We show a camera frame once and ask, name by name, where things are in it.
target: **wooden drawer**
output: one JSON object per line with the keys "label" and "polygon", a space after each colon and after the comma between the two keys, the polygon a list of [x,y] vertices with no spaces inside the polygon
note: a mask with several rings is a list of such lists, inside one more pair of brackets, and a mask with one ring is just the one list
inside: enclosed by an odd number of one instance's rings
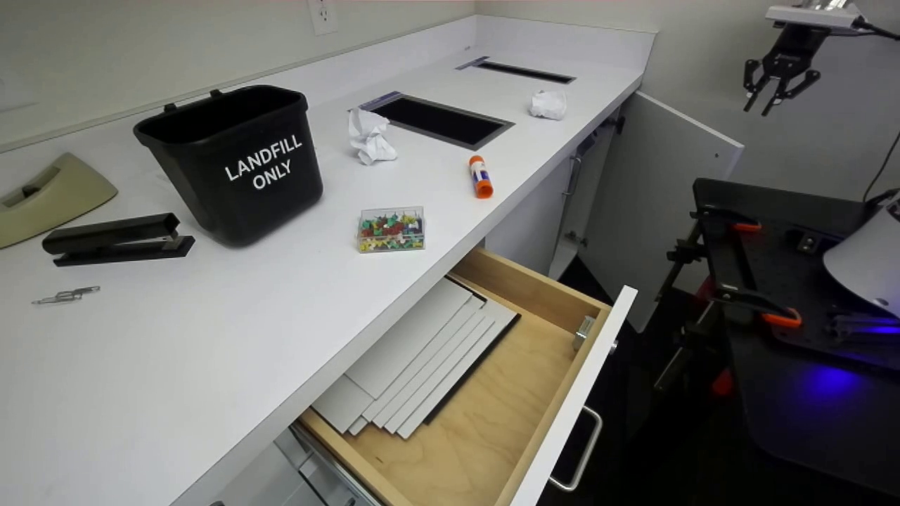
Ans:
{"label": "wooden drawer", "polygon": [[453,279],[521,320],[431,424],[407,442],[377,427],[355,440],[306,410],[297,427],[384,504],[535,504],[635,292],[622,291],[607,307],[486,251],[470,254]]}

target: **white countertop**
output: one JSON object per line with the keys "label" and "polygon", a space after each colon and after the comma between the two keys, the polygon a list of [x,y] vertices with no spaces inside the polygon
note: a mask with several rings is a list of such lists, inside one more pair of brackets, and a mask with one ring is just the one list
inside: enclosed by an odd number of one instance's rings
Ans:
{"label": "white countertop", "polygon": [[[0,251],[0,504],[207,504],[639,88],[649,46],[653,33],[470,18],[261,78],[308,97],[327,192],[241,251],[196,229],[134,142],[145,116],[3,154],[0,195],[72,153],[121,192],[78,224],[175,210],[196,244],[178,261],[64,269],[38,239]],[[476,56],[576,81],[456,71]],[[493,201],[473,198],[470,153],[450,143],[390,129],[397,163],[349,154],[345,109],[389,90],[515,120],[481,149]],[[567,118],[528,118],[538,90],[566,90]],[[427,247],[358,254],[368,206],[424,206]],[[88,285],[100,292],[30,303]]]}

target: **stapler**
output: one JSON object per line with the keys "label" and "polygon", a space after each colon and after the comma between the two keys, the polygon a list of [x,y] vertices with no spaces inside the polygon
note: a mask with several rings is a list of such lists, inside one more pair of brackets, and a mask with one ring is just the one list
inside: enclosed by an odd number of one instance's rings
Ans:
{"label": "stapler", "polygon": [[179,236],[178,224],[175,213],[95,223],[54,230],[41,247],[57,255],[57,268],[178,258],[195,247],[195,236]]}

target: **orange object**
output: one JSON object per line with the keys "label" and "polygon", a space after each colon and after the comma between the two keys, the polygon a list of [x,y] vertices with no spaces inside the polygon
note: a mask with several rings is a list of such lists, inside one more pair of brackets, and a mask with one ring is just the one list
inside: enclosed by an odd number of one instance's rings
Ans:
{"label": "orange object", "polygon": [[488,182],[481,154],[470,157],[470,171],[473,171],[476,198],[488,201],[495,195],[495,187]]}
{"label": "orange object", "polygon": [[773,316],[764,313],[763,320],[773,330],[798,333],[803,327],[803,319],[791,307],[792,316]]}

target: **white paper stack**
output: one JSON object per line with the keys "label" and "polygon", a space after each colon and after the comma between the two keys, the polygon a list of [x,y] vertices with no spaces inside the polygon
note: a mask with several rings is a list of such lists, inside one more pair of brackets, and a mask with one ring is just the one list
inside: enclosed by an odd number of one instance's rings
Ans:
{"label": "white paper stack", "polygon": [[339,434],[407,440],[515,319],[445,279],[311,407]]}

